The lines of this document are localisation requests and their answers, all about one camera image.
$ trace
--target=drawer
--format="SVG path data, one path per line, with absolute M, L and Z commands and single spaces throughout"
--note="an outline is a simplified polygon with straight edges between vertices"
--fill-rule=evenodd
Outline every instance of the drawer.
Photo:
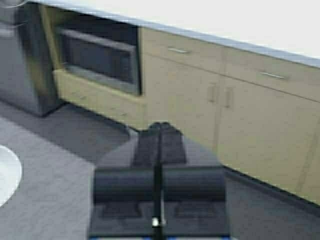
M 148 127 L 147 106 L 125 100 L 118 120 L 138 130 L 146 129 Z
M 98 113 L 135 129 L 147 127 L 145 104 L 104 91 L 100 91 L 97 97 L 103 106 Z
M 146 104 L 127 93 L 100 85 L 65 70 L 55 70 L 60 98 L 97 114 L 141 130 L 147 127 Z
M 92 111 L 101 108 L 97 99 L 97 91 L 91 82 L 60 70 L 54 71 L 53 74 L 61 99 Z
M 320 69 L 235 48 L 226 48 L 225 74 L 320 102 Z
M 223 72 L 224 47 L 189 37 L 141 28 L 142 53 L 204 70 Z

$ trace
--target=wooden cabinet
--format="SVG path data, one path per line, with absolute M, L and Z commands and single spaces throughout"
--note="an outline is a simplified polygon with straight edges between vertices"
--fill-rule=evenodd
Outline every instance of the wooden cabinet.
M 296 193 L 320 120 L 320 104 L 225 77 L 219 159 L 242 173 Z
M 170 122 L 212 150 L 220 76 L 148 54 L 143 66 L 148 123 Z
M 147 127 L 144 98 L 89 81 L 63 69 L 53 73 L 58 94 L 65 101 L 138 130 Z
M 307 162 L 299 195 L 320 205 L 320 123 L 317 128 L 317 143 L 313 158 Z

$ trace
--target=microwave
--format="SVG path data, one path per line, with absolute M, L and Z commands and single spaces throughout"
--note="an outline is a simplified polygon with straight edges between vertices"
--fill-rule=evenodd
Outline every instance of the microwave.
M 56 30 L 61 59 L 67 71 L 141 95 L 137 26 L 80 15 Z

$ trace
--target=countertop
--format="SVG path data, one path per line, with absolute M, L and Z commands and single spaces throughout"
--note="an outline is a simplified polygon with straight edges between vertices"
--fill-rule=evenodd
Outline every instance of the countertop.
M 320 68 L 320 3 L 31 0 Z

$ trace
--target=gray floor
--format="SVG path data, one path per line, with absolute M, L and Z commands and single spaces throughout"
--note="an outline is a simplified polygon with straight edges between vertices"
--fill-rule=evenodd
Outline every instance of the gray floor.
M 94 163 L 127 140 L 121 128 L 72 105 L 37 118 L 0 102 L 0 144 L 24 167 L 19 190 L 0 208 L 0 239 L 86 239 Z M 319 217 L 234 178 L 226 181 L 239 240 L 320 239 Z

